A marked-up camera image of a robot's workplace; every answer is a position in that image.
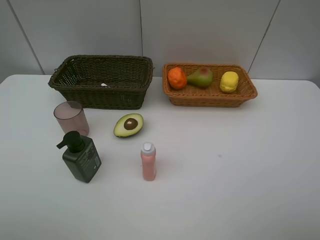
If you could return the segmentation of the yellow lemon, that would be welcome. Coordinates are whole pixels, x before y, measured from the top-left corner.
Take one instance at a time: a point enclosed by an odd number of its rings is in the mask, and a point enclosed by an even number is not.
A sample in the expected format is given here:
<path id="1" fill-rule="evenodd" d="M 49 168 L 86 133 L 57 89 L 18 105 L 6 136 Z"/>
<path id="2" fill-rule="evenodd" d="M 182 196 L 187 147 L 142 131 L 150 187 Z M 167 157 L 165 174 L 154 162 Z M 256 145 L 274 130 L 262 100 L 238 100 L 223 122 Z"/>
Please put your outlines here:
<path id="1" fill-rule="evenodd" d="M 239 76 L 234 71 L 225 72 L 220 80 L 220 90 L 224 93 L 233 93 L 238 86 Z"/>

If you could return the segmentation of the pink bottle white cap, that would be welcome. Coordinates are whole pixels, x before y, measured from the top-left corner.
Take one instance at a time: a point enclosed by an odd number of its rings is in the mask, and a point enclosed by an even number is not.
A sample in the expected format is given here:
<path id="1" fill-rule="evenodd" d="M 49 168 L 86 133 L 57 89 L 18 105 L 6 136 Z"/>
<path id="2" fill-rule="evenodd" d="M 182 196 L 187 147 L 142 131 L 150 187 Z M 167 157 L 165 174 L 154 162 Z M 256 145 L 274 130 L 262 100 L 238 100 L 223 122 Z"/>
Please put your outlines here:
<path id="1" fill-rule="evenodd" d="M 153 181 L 156 178 L 156 148 L 153 143 L 145 142 L 140 150 L 142 176 L 145 181 Z"/>

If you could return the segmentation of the translucent pink plastic cup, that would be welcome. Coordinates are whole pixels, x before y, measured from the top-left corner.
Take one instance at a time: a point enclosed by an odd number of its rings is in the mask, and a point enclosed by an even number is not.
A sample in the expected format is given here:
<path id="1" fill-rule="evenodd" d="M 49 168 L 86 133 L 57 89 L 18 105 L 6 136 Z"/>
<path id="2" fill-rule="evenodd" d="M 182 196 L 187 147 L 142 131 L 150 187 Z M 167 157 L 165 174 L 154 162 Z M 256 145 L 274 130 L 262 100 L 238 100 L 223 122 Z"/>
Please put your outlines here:
<path id="1" fill-rule="evenodd" d="M 53 115 L 66 134 L 77 131 L 82 136 L 88 136 L 90 127 L 82 105 L 77 101 L 65 101 L 53 111 Z"/>

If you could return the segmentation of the orange mandarin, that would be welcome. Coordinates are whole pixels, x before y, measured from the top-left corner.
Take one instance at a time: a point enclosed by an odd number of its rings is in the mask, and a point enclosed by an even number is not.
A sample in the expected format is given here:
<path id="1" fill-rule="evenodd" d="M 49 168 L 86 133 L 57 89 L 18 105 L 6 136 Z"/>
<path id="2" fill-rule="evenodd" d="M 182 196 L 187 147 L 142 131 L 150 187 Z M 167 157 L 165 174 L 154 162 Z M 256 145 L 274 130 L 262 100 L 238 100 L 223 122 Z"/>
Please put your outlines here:
<path id="1" fill-rule="evenodd" d="M 167 80 L 170 86 L 175 90 L 181 90 L 187 85 L 187 76 L 180 67 L 174 67 L 169 70 Z"/>

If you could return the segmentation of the orange wicker basket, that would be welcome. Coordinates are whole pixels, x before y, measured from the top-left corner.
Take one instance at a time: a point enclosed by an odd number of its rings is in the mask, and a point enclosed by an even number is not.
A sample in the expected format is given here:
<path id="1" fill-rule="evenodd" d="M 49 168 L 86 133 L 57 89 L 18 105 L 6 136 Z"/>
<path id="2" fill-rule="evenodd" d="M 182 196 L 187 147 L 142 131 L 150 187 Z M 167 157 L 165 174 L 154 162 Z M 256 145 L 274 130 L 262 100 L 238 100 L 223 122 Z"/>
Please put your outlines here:
<path id="1" fill-rule="evenodd" d="M 188 84 L 181 90 L 175 90 L 168 82 L 168 72 L 175 67 L 181 68 L 186 75 L 200 68 L 208 68 L 213 73 L 213 83 L 206 89 Z M 223 74 L 229 71 L 238 74 L 238 85 L 233 93 L 224 93 L 220 89 L 220 81 Z M 162 68 L 162 88 L 173 105 L 184 107 L 236 108 L 258 96 L 246 70 L 236 64 L 167 63 Z"/>

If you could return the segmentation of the green red pear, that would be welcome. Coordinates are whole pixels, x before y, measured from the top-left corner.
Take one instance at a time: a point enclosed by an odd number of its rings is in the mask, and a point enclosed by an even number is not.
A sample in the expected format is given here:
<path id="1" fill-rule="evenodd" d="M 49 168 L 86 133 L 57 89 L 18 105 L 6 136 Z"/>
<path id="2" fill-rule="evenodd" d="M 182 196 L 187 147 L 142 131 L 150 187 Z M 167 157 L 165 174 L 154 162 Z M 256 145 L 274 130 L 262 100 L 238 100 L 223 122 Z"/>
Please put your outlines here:
<path id="1" fill-rule="evenodd" d="M 187 83 L 197 88 L 206 89 L 213 82 L 213 73 L 209 68 L 202 67 L 187 77 Z"/>

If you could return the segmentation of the halved avocado with pit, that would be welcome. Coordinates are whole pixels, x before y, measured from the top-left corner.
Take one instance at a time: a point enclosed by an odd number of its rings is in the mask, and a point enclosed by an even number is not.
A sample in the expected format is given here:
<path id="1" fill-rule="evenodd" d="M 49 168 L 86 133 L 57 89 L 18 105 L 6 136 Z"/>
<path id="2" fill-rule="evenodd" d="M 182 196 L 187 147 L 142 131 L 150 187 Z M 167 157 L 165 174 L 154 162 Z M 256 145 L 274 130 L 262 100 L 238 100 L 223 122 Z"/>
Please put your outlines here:
<path id="1" fill-rule="evenodd" d="M 113 129 L 118 138 L 127 138 L 137 134 L 144 126 L 144 118 L 139 113 L 130 113 L 122 116 Z"/>

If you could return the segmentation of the dark brown wicker basket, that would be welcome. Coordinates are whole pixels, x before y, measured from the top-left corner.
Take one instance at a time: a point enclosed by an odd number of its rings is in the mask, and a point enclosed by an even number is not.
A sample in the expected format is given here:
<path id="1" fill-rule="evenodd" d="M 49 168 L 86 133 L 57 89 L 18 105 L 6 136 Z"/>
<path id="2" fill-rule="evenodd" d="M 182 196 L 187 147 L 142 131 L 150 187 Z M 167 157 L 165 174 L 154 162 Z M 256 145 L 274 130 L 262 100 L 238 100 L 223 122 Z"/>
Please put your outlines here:
<path id="1" fill-rule="evenodd" d="M 138 110 L 153 69 L 153 61 L 145 56 L 72 55 L 55 69 L 48 85 L 83 108 Z"/>

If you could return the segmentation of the dark green pump bottle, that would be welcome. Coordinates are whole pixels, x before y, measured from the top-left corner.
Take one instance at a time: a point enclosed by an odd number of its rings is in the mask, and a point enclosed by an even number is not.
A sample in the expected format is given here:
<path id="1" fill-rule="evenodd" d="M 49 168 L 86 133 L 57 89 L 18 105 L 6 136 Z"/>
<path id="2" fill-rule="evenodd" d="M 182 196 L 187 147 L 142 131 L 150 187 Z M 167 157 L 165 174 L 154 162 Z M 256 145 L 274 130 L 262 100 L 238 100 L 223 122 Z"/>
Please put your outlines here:
<path id="1" fill-rule="evenodd" d="M 99 170 L 102 162 L 96 146 L 90 137 L 80 135 L 78 131 L 70 131 L 57 145 L 58 149 L 67 147 L 62 155 L 75 179 L 89 183 Z"/>

